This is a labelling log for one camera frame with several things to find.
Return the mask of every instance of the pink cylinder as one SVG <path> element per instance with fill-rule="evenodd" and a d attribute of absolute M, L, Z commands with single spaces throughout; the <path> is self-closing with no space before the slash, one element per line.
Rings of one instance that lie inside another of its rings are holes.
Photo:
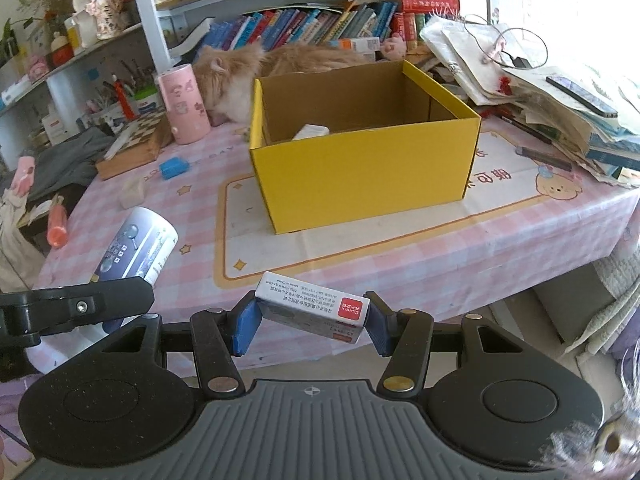
<path fill-rule="evenodd" d="M 158 86 L 175 142 L 189 144 L 209 133 L 209 118 L 191 65 L 162 72 L 158 76 Z"/>

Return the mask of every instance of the cat's ear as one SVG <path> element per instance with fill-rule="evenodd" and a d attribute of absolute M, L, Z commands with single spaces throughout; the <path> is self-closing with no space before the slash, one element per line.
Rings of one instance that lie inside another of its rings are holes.
<path fill-rule="evenodd" d="M 220 73 L 226 72 L 226 68 L 222 66 L 222 58 L 220 57 L 213 58 L 209 63 L 209 66 L 213 70 L 213 72 L 220 72 Z"/>

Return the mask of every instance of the orange cat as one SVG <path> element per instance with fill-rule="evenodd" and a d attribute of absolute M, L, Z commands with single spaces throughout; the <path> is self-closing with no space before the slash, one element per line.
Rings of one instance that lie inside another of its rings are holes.
<path fill-rule="evenodd" d="M 328 46 L 291 43 L 265 52 L 260 44 L 252 43 L 229 51 L 204 46 L 193 72 L 209 119 L 217 126 L 227 120 L 249 124 L 257 77 L 326 72 L 366 62 L 351 50 Z"/>

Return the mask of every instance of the smartphone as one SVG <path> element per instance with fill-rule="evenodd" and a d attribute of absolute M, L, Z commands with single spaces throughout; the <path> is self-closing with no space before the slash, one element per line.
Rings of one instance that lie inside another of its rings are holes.
<path fill-rule="evenodd" d="M 570 95 L 576 101 L 585 105 L 589 110 L 601 117 L 613 119 L 618 116 L 617 110 L 566 77 L 549 75 L 546 77 L 546 82 L 562 90 L 565 94 Z"/>

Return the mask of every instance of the orange bottle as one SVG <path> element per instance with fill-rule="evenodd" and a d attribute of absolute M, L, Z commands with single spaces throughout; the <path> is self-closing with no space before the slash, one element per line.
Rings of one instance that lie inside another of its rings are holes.
<path fill-rule="evenodd" d="M 64 247 L 68 241 L 66 231 L 66 209 L 62 205 L 63 198 L 60 195 L 53 197 L 51 209 L 49 209 L 49 222 L 47 225 L 47 242 L 54 249 Z"/>

